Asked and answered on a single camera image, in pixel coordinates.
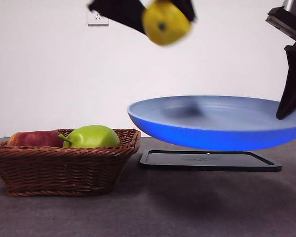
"dark tabletop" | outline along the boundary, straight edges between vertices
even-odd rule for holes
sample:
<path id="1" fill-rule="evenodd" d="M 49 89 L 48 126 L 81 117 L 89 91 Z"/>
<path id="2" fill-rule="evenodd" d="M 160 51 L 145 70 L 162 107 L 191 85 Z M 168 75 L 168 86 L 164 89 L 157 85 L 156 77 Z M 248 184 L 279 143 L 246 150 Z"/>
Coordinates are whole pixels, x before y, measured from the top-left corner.
<path id="1" fill-rule="evenodd" d="M 280 172 L 153 170 L 144 150 L 189 150 L 142 138 L 110 194 L 9 197 L 0 237 L 296 237 L 296 139 L 257 151 Z"/>

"black stand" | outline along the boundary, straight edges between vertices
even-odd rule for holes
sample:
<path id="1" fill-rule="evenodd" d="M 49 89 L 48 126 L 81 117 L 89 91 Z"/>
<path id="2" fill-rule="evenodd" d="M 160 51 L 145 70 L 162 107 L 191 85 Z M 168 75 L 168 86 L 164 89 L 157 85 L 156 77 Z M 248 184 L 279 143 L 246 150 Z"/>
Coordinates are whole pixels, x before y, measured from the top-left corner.
<path id="1" fill-rule="evenodd" d="M 281 171 L 281 164 L 252 152 L 148 150 L 140 165 L 154 169 Z"/>

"wall socket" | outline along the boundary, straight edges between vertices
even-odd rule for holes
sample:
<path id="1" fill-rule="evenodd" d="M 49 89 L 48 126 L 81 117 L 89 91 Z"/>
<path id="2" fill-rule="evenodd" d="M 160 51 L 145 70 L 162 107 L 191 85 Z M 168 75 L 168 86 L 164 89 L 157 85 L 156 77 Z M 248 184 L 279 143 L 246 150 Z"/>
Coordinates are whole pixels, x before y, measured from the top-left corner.
<path id="1" fill-rule="evenodd" d="M 108 26 L 109 19 L 101 16 L 97 11 L 90 11 L 87 9 L 87 23 L 88 26 Z"/>

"apple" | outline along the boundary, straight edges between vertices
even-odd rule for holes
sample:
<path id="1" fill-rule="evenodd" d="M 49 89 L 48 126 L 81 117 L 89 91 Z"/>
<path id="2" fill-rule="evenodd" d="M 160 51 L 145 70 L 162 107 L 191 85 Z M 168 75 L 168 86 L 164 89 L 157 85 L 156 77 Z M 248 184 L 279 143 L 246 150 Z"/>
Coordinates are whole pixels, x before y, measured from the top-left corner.
<path id="1" fill-rule="evenodd" d="M 17 132 L 13 134 L 8 142 L 8 146 L 31 146 L 31 147 L 62 147 L 63 140 L 58 137 L 57 131 L 33 131 Z"/>
<path id="2" fill-rule="evenodd" d="M 158 45 L 174 43 L 191 29 L 190 21 L 171 0 L 153 1 L 143 12 L 142 22 L 145 34 Z"/>
<path id="3" fill-rule="evenodd" d="M 120 146 L 118 135 L 109 127 L 89 125 L 72 131 L 67 137 L 59 134 L 64 140 L 63 147 L 116 147 Z"/>

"blue plate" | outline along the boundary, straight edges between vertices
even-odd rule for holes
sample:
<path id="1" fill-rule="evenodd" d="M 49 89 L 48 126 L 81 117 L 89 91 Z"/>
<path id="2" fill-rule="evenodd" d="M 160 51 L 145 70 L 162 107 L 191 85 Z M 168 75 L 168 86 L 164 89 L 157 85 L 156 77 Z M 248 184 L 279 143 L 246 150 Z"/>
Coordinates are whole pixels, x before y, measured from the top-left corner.
<path id="1" fill-rule="evenodd" d="M 127 108 L 146 134 L 191 148 L 248 151 L 296 138 L 296 110 L 283 120 L 279 102 L 231 96 L 175 96 L 148 99 Z"/>

